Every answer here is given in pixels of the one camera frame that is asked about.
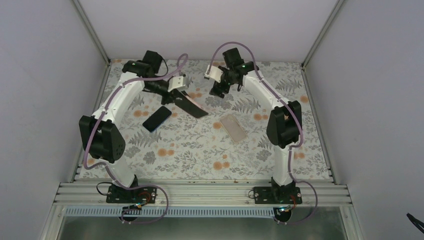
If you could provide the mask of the phone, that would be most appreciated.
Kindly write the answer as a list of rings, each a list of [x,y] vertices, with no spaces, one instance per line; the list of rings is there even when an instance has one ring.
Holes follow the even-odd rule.
[[[142,123],[142,126],[150,133],[154,132],[164,121],[166,121],[172,112],[165,106],[161,106],[147,120]]]
[[[172,90],[172,96],[174,97],[174,104],[191,115],[192,117],[199,119],[207,116],[209,113],[205,111],[200,105],[198,105],[191,97],[185,95],[179,90]]]

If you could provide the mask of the beige phone case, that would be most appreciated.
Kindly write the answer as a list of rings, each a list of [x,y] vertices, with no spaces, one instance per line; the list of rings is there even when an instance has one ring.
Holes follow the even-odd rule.
[[[239,143],[248,137],[234,115],[225,115],[219,119],[219,122],[234,143]]]

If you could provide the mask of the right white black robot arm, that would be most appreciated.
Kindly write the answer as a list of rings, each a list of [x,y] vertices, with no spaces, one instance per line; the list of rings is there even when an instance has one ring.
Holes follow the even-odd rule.
[[[289,101],[266,80],[259,70],[256,60],[246,62],[237,48],[222,54],[225,66],[215,66],[214,60],[204,73],[204,78],[213,80],[210,94],[223,98],[230,87],[244,87],[261,104],[271,109],[266,135],[274,145],[274,173],[271,178],[271,198],[278,204],[290,197],[289,188],[297,183],[292,174],[293,149],[302,146],[302,106],[298,101]]]

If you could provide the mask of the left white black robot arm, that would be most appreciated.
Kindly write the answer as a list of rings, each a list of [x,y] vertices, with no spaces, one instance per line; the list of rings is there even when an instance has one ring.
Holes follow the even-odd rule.
[[[147,51],[144,58],[128,61],[122,68],[119,80],[105,102],[90,116],[79,120],[86,170],[103,166],[112,179],[112,185],[119,190],[119,196],[131,203],[139,197],[138,180],[127,162],[122,160],[126,142],[119,131],[119,125],[128,107],[146,87],[158,93],[172,93],[168,79],[180,73],[186,62],[186,53],[180,56],[183,62],[174,71],[159,75],[164,58],[154,51]]]

